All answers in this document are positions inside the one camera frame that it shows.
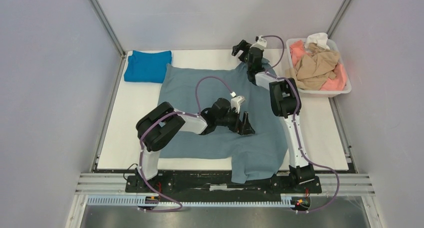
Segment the grey-blue t-shirt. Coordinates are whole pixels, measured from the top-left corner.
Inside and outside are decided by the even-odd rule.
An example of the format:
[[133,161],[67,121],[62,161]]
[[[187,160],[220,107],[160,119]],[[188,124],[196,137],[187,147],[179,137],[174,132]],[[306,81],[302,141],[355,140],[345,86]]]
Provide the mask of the grey-blue t-shirt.
[[238,135],[221,126],[207,135],[178,132],[160,153],[162,169],[231,170],[236,183],[270,178],[280,169],[288,150],[282,124],[272,112],[269,91],[248,81],[244,64],[232,70],[169,66],[159,101],[197,113],[218,98],[230,99],[229,90],[245,97],[241,109],[255,134]]

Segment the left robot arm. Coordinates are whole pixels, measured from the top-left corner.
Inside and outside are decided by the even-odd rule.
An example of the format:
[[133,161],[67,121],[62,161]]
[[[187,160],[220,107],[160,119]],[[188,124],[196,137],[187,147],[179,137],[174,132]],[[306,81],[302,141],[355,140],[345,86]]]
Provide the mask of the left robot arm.
[[136,124],[141,152],[138,168],[138,186],[145,192],[156,188],[158,162],[161,150],[178,132],[207,135],[218,126],[226,127],[238,135],[253,135],[248,112],[241,113],[245,98],[235,96],[231,100],[217,99],[211,107],[192,114],[175,109],[169,102],[163,102],[150,111]]

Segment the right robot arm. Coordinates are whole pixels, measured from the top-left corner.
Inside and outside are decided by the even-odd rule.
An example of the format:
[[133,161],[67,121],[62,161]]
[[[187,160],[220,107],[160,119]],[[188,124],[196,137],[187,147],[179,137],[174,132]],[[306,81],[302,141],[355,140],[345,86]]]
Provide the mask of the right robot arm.
[[254,44],[241,40],[232,47],[232,56],[239,52],[239,60],[246,64],[247,79],[256,86],[269,91],[270,105],[274,116],[278,117],[284,129],[289,153],[289,186],[301,192],[315,179],[315,170],[306,158],[304,140],[300,124],[302,107],[300,95],[293,78],[279,77],[263,67],[263,54],[267,41],[261,37]]

